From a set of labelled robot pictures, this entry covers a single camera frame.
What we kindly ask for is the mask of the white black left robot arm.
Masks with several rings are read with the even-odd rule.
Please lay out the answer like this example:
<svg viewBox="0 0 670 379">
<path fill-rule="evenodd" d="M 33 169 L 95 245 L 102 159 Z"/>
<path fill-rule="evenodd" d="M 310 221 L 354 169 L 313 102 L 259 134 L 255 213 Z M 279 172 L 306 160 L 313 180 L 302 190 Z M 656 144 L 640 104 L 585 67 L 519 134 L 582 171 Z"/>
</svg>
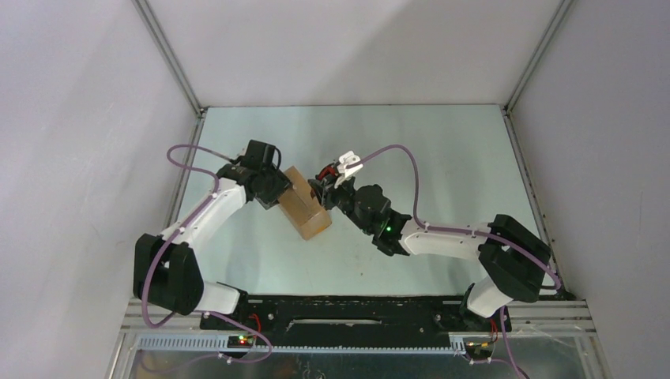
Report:
<svg viewBox="0 0 670 379">
<path fill-rule="evenodd" d="M 212 178 L 211 189 L 185 217 L 158 235 L 143 234 L 134 248 L 133 293 L 144 307 L 154 305 L 172 314 L 217 312 L 229 328 L 242 328 L 250 308 L 243 293 L 227 284 L 207 281 L 198 264 L 209 240 L 224 223 L 251 201 L 263 208 L 277 205 L 292 186 L 281 171 L 280 150 L 251 140 L 243 153 L 226 157 Z"/>
</svg>

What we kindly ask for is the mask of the brown cardboard express box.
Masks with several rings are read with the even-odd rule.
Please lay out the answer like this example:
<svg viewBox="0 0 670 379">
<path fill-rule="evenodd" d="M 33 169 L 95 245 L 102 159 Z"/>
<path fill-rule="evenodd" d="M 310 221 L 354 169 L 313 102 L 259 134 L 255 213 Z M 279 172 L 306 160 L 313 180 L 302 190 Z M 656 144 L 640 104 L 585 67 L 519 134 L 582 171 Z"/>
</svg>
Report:
<svg viewBox="0 0 670 379">
<path fill-rule="evenodd" d="M 291 184 L 279 197 L 279 206 L 301 238 L 308 241 L 332 224 L 309 182 L 295 166 L 284 171 Z"/>
</svg>

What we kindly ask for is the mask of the red black utility knife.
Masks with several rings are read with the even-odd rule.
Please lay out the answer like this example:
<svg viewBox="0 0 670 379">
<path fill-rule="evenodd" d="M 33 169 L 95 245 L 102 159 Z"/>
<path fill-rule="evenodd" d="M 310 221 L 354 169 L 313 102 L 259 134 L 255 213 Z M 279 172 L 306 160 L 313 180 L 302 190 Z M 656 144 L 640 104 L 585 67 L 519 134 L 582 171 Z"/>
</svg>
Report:
<svg viewBox="0 0 670 379">
<path fill-rule="evenodd" d="M 340 172 L 337 169 L 337 165 L 331 163 L 325 166 L 315 178 L 319 183 L 325 186 L 328 184 L 335 183 L 335 181 L 339 178 L 339 176 Z"/>
</svg>

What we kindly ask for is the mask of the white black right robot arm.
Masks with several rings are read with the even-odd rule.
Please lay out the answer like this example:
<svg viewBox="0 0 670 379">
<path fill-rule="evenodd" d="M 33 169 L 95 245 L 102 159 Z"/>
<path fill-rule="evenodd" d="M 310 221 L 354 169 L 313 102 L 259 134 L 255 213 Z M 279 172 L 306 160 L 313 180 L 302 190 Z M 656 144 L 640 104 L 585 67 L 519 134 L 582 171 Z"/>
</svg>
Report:
<svg viewBox="0 0 670 379">
<path fill-rule="evenodd" d="M 435 255 L 479 263 L 485 276 L 466 291 L 459 309 L 466 328 L 483 328 L 510 302 L 539 300 L 551 251 L 515 218 L 498 214 L 475 227 L 431 226 L 394 210 L 379 185 L 356 187 L 351 179 L 337 184 L 331 174 L 308 183 L 325 209 L 339 209 L 387 256 Z"/>
</svg>

